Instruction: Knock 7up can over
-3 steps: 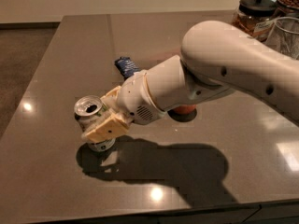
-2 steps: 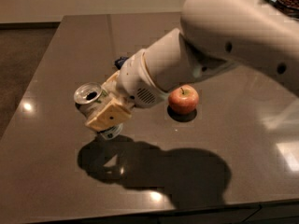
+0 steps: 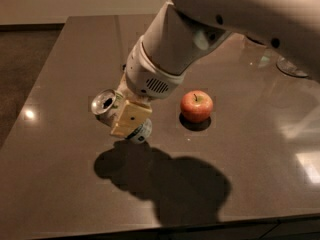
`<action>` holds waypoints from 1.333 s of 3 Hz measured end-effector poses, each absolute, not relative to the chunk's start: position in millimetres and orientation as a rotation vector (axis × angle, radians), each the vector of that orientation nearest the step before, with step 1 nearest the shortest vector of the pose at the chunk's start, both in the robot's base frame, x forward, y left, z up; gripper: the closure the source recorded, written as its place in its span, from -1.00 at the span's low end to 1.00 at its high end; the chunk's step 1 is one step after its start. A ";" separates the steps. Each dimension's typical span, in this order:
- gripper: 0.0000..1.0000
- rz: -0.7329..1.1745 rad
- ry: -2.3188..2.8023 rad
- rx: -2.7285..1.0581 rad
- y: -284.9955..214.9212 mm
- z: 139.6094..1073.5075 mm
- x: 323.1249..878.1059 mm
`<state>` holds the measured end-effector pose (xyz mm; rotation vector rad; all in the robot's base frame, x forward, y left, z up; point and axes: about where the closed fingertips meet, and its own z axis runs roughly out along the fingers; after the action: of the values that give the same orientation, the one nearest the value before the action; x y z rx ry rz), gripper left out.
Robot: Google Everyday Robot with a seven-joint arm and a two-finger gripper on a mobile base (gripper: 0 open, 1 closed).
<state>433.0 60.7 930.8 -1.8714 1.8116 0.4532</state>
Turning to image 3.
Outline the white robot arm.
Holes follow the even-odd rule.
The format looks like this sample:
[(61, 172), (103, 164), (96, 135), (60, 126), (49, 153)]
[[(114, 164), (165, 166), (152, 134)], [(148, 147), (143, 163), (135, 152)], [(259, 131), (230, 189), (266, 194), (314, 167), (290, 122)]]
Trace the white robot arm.
[(320, 79), (320, 0), (169, 0), (128, 56), (111, 134), (129, 136), (150, 116), (150, 102), (168, 97), (185, 70), (232, 33)]

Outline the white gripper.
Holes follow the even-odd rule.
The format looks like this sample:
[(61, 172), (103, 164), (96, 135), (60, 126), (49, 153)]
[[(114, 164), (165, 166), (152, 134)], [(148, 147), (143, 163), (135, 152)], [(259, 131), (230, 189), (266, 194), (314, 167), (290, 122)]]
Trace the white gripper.
[[(120, 79), (117, 91), (127, 99), (131, 99), (133, 93), (150, 99), (165, 99), (183, 82), (184, 77), (184, 73), (176, 76), (157, 67), (148, 58), (141, 36), (127, 58), (125, 74)], [(125, 100), (116, 113), (111, 135), (128, 137), (151, 114), (150, 106)]]

